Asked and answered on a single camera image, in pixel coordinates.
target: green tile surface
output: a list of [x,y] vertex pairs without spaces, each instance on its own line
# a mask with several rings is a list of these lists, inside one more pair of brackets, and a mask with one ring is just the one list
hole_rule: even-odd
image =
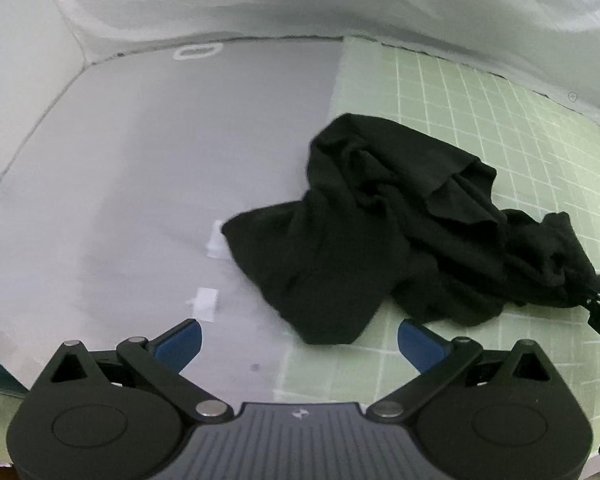
[[[331,105],[332,117],[344,112],[386,117],[480,156],[498,170],[498,207],[522,209],[537,220],[567,211],[600,272],[600,127],[592,121],[498,76],[359,39],[345,41]],[[347,348],[310,348],[294,339],[278,400],[369,404],[412,378],[416,371],[395,343],[402,318],[383,304]],[[586,320],[582,308],[508,306],[479,327],[445,321],[431,328],[448,338],[469,335],[491,349],[536,339],[583,405],[598,443],[600,337]]]

